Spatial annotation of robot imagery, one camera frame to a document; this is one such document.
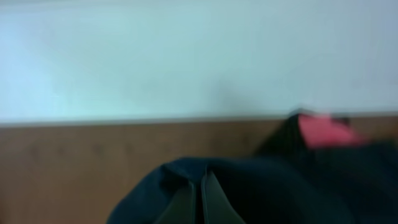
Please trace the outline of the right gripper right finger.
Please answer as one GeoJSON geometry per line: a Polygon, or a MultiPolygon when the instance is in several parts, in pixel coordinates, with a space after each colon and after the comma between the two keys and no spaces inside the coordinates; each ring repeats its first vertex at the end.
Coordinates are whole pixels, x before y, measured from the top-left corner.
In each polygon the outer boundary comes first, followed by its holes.
{"type": "Polygon", "coordinates": [[[245,224],[231,206],[216,175],[207,172],[201,182],[203,218],[206,224],[245,224]]]}

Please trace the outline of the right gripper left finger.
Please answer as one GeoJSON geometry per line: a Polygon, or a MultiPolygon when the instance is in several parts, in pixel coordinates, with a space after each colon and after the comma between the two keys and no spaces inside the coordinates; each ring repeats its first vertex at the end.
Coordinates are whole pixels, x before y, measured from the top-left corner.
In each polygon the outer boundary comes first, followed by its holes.
{"type": "Polygon", "coordinates": [[[195,184],[178,189],[170,203],[154,222],[155,224],[195,224],[196,223],[196,196],[195,184]]]}

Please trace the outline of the navy blue shorts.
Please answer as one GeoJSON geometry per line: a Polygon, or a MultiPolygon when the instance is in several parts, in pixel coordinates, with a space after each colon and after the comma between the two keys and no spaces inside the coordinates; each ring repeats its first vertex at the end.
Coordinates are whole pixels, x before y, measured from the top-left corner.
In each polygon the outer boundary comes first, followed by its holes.
{"type": "Polygon", "coordinates": [[[391,142],[246,159],[183,158],[161,165],[124,197],[109,223],[154,223],[178,189],[218,179],[245,223],[396,223],[397,148],[391,142]]]}

